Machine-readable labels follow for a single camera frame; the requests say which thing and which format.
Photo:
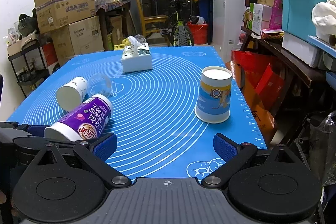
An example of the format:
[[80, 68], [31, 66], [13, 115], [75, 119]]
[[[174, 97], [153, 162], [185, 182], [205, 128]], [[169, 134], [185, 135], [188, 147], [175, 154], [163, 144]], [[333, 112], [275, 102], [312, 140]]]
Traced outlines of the purple milk tea cup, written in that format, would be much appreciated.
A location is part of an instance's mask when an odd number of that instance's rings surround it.
[[44, 130], [45, 138], [60, 141], [96, 139], [113, 114], [108, 98], [95, 94]]

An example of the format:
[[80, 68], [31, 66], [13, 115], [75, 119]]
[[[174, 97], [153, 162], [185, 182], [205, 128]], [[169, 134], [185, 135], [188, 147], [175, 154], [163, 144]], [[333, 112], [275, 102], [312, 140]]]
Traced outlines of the blue yellow paper cup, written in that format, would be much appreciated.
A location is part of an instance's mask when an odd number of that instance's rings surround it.
[[232, 73], [209, 66], [202, 70], [195, 115], [206, 123], [225, 122], [230, 117]]

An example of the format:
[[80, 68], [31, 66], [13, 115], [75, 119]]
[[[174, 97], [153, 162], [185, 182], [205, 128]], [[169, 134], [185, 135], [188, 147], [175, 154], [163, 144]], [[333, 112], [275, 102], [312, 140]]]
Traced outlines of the white paper cup lying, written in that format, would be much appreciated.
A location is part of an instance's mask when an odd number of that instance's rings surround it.
[[67, 84], [58, 88], [56, 100], [65, 111], [72, 111], [78, 107], [87, 94], [87, 81], [83, 77], [75, 77]]

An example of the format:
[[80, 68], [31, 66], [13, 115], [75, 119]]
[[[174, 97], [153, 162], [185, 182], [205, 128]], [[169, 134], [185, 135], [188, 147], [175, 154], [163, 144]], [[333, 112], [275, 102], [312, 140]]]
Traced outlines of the clear plastic cup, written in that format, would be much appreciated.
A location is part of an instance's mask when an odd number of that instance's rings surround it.
[[112, 81], [105, 74], [94, 74], [88, 80], [88, 94], [90, 96], [100, 94], [108, 98], [112, 94]]

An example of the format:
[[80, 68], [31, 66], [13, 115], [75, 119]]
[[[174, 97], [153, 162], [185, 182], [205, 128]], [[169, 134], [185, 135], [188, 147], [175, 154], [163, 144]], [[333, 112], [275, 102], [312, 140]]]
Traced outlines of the black metal shelf rack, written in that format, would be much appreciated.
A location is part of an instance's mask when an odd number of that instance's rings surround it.
[[[7, 59], [10, 62], [12, 70], [15, 74], [17, 84], [25, 98], [28, 94], [24, 91], [24, 87], [33, 87], [36, 89], [38, 87], [38, 82], [41, 80], [46, 80], [49, 76], [49, 70], [42, 55], [42, 46], [38, 39], [28, 39], [28, 41], [18, 48], [19, 51], [10, 55], [8, 53]], [[39, 57], [42, 62], [42, 69], [38, 69], [35, 66], [35, 61], [28, 61], [27, 54], [31, 51], [38, 50]], [[13, 61], [16, 59], [23, 59], [25, 64], [21, 70], [16, 70]]]

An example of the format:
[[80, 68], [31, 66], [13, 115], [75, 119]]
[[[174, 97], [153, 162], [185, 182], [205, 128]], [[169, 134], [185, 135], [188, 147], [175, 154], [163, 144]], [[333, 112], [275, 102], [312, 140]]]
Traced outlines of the red gift bag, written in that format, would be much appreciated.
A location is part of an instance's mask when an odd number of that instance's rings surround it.
[[284, 66], [279, 58], [253, 52], [232, 51], [231, 60], [240, 65], [266, 110], [278, 103], [285, 90]]

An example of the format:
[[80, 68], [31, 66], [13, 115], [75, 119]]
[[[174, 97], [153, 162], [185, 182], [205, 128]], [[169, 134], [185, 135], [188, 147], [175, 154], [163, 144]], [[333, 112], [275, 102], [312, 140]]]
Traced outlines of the dark plush toy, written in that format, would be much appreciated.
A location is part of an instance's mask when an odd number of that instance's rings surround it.
[[26, 14], [19, 15], [18, 32], [23, 36], [29, 36], [38, 29], [38, 21], [34, 16], [28, 16]]

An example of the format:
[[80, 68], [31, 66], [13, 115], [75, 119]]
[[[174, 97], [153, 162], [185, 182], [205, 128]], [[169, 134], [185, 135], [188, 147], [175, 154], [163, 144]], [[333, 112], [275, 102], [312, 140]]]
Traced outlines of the lower cardboard box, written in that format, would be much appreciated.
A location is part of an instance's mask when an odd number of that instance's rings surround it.
[[60, 66], [75, 56], [104, 51], [98, 16], [54, 30], [51, 38]]

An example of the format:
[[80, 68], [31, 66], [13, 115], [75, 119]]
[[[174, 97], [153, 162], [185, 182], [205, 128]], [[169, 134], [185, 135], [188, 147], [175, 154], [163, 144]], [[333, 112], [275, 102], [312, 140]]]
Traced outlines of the white foam box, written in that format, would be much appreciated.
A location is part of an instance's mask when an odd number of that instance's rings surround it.
[[321, 55], [319, 48], [287, 32], [284, 32], [282, 47], [311, 68], [317, 67]]

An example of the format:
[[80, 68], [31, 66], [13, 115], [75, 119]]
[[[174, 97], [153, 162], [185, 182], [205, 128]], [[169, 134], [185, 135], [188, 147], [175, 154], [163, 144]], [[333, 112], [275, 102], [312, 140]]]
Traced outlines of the red plastic bucket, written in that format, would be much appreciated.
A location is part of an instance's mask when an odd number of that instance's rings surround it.
[[192, 24], [188, 22], [187, 26], [193, 35], [194, 44], [203, 45], [208, 43], [208, 24]]

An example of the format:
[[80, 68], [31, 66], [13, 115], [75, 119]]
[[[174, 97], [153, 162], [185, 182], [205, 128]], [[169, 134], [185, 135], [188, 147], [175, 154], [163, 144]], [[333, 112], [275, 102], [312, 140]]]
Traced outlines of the upper cardboard box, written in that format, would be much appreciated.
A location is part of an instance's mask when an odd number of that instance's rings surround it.
[[96, 15], [95, 0], [34, 0], [34, 4], [42, 34]]

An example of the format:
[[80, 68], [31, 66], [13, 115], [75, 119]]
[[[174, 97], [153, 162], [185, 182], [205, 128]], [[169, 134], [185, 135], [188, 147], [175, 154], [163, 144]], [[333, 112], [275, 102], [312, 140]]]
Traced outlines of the bicycle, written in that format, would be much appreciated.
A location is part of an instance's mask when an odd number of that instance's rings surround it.
[[194, 38], [187, 25], [191, 19], [190, 2], [187, 0], [164, 0], [167, 2], [164, 28], [160, 30], [170, 46], [193, 47]]

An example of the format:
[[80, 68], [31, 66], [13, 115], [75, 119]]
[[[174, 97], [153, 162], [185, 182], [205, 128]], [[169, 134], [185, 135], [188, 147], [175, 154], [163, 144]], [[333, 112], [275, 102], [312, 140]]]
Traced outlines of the green white carton box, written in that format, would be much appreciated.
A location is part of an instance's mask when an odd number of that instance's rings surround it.
[[248, 29], [260, 36], [264, 29], [269, 28], [271, 16], [272, 7], [250, 3]]

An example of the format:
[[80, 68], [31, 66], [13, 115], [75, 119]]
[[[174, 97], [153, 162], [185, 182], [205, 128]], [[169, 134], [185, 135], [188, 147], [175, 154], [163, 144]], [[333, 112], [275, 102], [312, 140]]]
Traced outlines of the wooden chair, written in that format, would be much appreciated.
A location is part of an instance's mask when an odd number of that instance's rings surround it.
[[141, 22], [141, 35], [149, 38], [152, 34], [160, 34], [161, 30], [157, 27], [159, 23], [165, 23], [168, 20], [167, 15], [144, 16], [140, 0], [136, 0], [139, 18]]

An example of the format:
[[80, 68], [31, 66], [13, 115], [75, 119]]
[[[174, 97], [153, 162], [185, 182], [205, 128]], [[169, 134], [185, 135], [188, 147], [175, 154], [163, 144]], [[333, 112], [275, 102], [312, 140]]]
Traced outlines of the teal plastic storage bin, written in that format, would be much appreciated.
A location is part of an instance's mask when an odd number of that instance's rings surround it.
[[327, 0], [282, 0], [282, 30], [302, 40], [315, 36], [311, 21], [314, 6]]

